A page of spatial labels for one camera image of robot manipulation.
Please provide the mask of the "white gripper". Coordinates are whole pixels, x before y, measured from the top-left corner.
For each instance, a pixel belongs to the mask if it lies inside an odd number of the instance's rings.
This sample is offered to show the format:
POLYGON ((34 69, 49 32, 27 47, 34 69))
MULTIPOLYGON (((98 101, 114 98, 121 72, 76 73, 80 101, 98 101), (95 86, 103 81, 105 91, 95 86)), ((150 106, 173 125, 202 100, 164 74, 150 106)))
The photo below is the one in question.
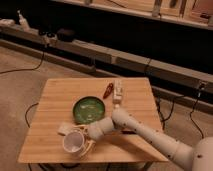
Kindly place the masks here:
POLYGON ((87 125, 75 125, 74 129, 79 129, 83 134, 87 135, 92 139, 86 142, 84 149, 78 154, 79 157, 85 156, 96 144, 101 137, 106 134, 106 124, 102 121, 93 122, 87 125))

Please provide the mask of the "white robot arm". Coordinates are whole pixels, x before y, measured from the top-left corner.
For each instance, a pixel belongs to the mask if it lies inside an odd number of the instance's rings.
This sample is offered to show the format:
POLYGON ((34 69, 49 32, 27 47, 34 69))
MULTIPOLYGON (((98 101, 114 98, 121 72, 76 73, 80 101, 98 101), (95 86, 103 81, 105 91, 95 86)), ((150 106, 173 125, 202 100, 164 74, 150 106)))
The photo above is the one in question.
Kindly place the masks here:
POLYGON ((191 147, 142 124, 122 107, 115 108, 110 117, 80 125, 93 142, 119 128, 130 129, 184 171, 213 171, 213 137, 206 137, 191 147))

